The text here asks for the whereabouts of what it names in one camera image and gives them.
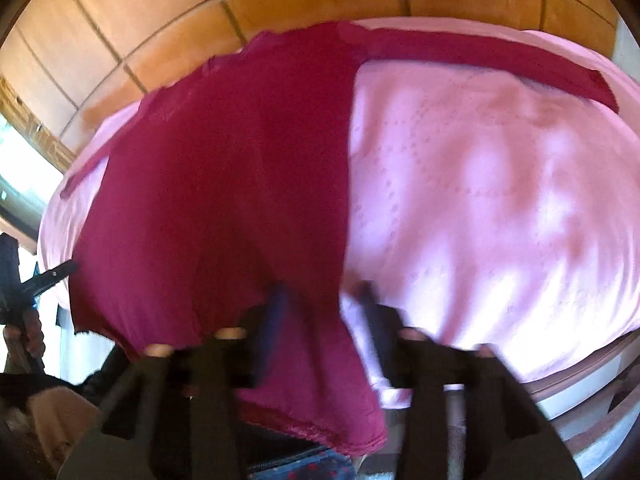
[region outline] red garment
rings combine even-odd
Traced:
[[[77,330],[129,354],[199,344],[296,293],[271,369],[238,393],[248,422],[348,454],[384,441],[382,414],[340,320],[353,83],[370,59],[508,70],[616,109],[598,72],[495,38],[327,23],[261,34],[145,99],[65,189],[110,156],[74,250]]]

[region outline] pink bedsheet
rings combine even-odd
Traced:
[[[351,224],[342,312],[385,407],[388,388],[350,291],[373,280],[407,324],[496,345],[523,381],[567,368],[640,326],[640,89],[609,60],[543,33],[440,18],[368,20],[535,44],[604,73],[620,115],[504,72],[365,65],[351,121]],[[106,120],[69,171],[137,111]],[[42,221],[42,268],[69,258],[103,163]],[[58,289],[68,307],[66,283]]]

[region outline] zipper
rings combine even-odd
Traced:
[[[304,458],[308,458],[322,451],[326,451],[328,448],[326,446],[314,446],[311,449],[307,449],[306,451],[301,451],[300,453],[296,453],[294,455],[285,456],[283,458],[277,458],[275,460],[265,460],[264,462],[259,462],[247,468],[248,473],[259,473],[265,471],[267,469],[272,469],[274,467],[282,467],[284,465],[291,464],[293,462],[297,462],[298,460],[302,460]]]

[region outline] person's hand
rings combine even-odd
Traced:
[[[26,329],[27,345],[26,349],[34,358],[40,359],[44,355],[44,334],[42,333],[42,323],[40,322],[40,315],[35,308],[30,308],[24,313],[24,326]],[[9,352],[9,358],[13,361],[17,358],[15,356],[16,343],[20,344],[20,336],[22,333],[19,328],[15,326],[7,325],[2,331],[4,335],[4,341]]]

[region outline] blue fabric with red dots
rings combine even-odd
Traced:
[[[349,457],[329,449],[248,477],[251,480],[354,480],[356,476]]]

